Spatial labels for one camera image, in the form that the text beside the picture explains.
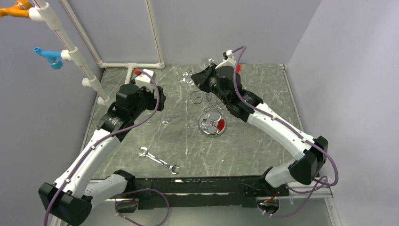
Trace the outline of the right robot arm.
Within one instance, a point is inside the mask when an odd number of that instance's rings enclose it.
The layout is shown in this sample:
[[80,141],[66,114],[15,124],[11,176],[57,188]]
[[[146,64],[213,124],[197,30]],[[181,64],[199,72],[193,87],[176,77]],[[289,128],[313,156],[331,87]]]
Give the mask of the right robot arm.
[[261,193],[271,195],[291,182],[310,185],[326,162],[328,141],[323,136],[314,138],[279,117],[259,96],[243,88],[240,75],[233,72],[232,66],[217,68],[211,64],[191,79],[199,90],[218,97],[231,115],[261,129],[293,156],[292,161],[266,170],[259,183]]

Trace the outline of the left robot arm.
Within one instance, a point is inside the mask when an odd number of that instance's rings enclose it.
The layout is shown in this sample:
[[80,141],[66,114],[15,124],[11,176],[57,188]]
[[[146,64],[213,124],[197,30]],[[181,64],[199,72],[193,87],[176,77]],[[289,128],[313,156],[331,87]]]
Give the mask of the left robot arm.
[[43,224],[49,215],[71,226],[81,225],[92,209],[105,200],[120,194],[128,198],[135,191],[135,176],[117,170],[108,178],[90,185],[94,173],[127,133],[139,126],[135,120],[146,110],[162,111],[166,96],[161,86],[147,89],[134,83],[122,85],[116,100],[101,118],[90,142],[73,164],[58,178],[43,183],[38,193],[46,210]]

